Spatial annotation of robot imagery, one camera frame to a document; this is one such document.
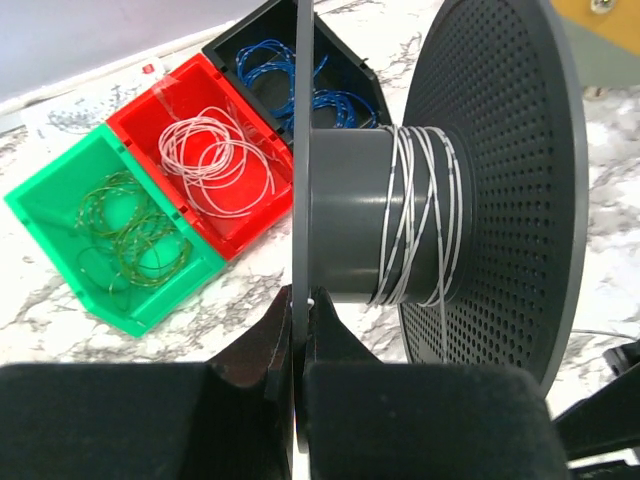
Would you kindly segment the white label card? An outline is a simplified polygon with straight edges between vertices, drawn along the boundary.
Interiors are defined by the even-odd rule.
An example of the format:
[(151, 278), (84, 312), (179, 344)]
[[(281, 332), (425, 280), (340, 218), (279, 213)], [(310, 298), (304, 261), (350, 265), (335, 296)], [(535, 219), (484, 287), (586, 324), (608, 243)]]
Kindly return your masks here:
[(50, 155), (59, 155), (165, 74), (157, 57), (140, 61), (28, 107), (21, 117), (29, 134)]

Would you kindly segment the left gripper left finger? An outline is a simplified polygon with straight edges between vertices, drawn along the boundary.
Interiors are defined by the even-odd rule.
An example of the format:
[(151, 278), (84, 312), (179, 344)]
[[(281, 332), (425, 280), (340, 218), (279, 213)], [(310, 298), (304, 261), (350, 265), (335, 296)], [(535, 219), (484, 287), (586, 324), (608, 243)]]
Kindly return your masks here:
[(288, 479), (291, 291), (207, 361), (1, 370), (5, 479)]

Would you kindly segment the black spool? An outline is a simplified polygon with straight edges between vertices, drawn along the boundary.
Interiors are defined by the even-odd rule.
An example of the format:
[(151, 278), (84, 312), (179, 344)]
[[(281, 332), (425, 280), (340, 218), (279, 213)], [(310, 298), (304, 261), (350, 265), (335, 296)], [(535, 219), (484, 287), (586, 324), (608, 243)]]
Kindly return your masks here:
[(527, 371), (543, 397), (580, 291), (580, 88), (547, 1), (447, 1), (400, 125), (317, 128), (314, 5), (297, 5), (293, 310), (297, 432), (313, 292), (380, 361)]

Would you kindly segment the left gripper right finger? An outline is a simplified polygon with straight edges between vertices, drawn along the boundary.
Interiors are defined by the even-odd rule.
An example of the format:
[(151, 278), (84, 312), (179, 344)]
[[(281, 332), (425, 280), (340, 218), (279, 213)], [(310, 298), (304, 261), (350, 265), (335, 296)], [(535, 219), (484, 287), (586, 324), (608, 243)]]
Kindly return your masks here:
[(378, 360), (313, 292), (303, 376), (315, 479), (565, 479), (537, 382), (504, 365)]

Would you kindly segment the green plastic bin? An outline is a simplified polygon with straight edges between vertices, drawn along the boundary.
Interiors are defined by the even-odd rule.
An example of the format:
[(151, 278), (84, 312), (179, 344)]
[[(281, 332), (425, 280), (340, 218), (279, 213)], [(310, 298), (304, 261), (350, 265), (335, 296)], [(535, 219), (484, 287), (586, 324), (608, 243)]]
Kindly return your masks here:
[(226, 265), (105, 125), (5, 201), (85, 309), (133, 337)]

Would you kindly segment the red plastic bin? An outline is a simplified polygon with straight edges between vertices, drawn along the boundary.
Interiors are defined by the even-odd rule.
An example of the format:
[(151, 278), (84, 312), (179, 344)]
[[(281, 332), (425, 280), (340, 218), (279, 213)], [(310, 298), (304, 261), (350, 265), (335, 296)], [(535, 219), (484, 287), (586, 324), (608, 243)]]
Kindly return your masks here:
[(202, 54), (107, 124), (225, 260), (245, 251), (291, 208), (289, 147)]

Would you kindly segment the large cylinder drum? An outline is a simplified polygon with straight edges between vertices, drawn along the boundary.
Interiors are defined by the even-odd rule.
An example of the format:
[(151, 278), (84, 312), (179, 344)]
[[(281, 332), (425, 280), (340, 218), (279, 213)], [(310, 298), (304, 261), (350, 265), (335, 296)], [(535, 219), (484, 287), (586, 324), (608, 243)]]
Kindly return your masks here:
[(583, 88), (639, 84), (639, 1), (554, 0)]

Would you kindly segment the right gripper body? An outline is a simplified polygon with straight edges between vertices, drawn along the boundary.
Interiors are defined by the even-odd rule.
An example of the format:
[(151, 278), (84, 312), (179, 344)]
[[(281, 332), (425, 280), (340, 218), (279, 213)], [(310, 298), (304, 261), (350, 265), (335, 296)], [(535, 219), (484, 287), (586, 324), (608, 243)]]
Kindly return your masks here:
[(639, 342), (608, 349), (604, 358), (614, 379), (554, 420), (570, 460), (639, 453)]

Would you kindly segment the black plastic bin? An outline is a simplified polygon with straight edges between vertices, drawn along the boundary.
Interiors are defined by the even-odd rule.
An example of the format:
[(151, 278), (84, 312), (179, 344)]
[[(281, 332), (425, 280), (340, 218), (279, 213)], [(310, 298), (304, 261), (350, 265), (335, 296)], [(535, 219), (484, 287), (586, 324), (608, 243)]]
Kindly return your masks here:
[[(202, 48), (202, 53), (293, 144), (295, 1), (268, 1)], [(390, 115), (376, 74), (328, 25), (314, 19), (313, 125), (375, 128)]]

